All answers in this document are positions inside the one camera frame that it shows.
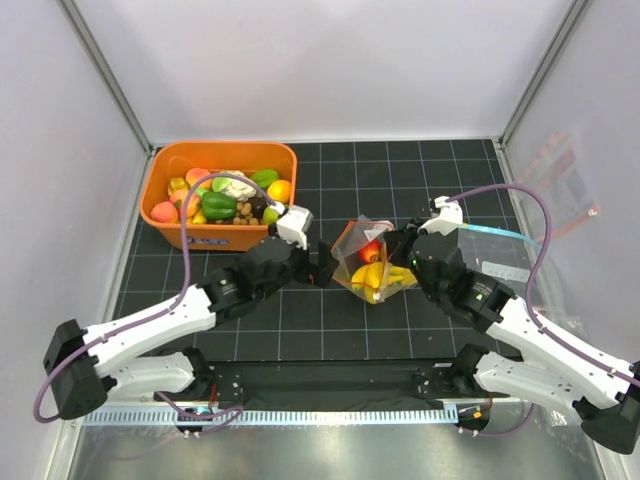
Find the red zipper clear bag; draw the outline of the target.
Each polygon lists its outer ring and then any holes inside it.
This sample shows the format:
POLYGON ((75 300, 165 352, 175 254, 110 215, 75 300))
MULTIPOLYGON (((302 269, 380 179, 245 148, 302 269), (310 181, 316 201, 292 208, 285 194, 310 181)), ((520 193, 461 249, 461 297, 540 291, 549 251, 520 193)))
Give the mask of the red zipper clear bag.
POLYGON ((331 247, 338 262, 333 280, 370 305, 416 286, 413 273, 391 260, 392 249, 384 235, 394 230, 388 220, 365 216, 351 220, 331 247))

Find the red apple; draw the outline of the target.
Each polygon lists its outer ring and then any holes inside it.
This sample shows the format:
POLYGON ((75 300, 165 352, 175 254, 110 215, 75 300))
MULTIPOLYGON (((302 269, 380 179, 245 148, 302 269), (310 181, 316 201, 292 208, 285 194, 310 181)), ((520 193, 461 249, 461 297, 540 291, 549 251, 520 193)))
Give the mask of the red apple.
POLYGON ((366 264, 378 262, 381 259, 382 246, 380 240, 373 239, 358 250, 358 258, 366 264))

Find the green bell pepper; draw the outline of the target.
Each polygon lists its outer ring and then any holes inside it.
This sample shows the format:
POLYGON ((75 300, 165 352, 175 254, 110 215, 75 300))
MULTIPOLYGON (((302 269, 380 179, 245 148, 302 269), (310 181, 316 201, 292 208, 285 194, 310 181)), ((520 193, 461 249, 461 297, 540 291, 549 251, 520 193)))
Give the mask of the green bell pepper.
POLYGON ((208 191, 201 196, 203 216, 207 220, 225 220, 235 216, 237 201, 223 193, 208 191))

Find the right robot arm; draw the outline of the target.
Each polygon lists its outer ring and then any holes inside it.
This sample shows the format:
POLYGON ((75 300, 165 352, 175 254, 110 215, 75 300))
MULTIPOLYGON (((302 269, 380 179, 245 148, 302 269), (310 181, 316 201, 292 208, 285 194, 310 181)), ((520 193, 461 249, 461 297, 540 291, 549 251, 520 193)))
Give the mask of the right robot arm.
POLYGON ((536 314, 499 280, 468 268, 454 233, 406 227, 383 236, 426 298, 452 320, 509 344, 533 364, 469 347, 450 372, 463 396, 480 389, 555 410, 594 442, 623 455, 639 439, 639 365, 606 354, 536 314), (473 358, 476 362, 466 361, 473 358))

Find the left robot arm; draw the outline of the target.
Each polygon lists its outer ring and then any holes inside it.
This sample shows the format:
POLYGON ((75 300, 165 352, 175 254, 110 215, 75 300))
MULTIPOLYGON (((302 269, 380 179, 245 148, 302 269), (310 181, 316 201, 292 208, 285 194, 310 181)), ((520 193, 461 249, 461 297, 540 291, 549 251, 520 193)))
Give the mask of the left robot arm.
POLYGON ((157 357, 149 351, 237 320, 292 281, 325 288, 338 265, 324 241, 312 257, 297 243, 269 236, 232 266, 196 284, 185 282, 178 295, 157 305, 86 328, 76 320, 58 325, 43 359, 47 379, 36 395, 34 418, 48 420, 40 412, 46 392, 58 409, 54 417, 62 420, 83 417, 118 397, 204 398, 213 374, 198 350, 157 357))

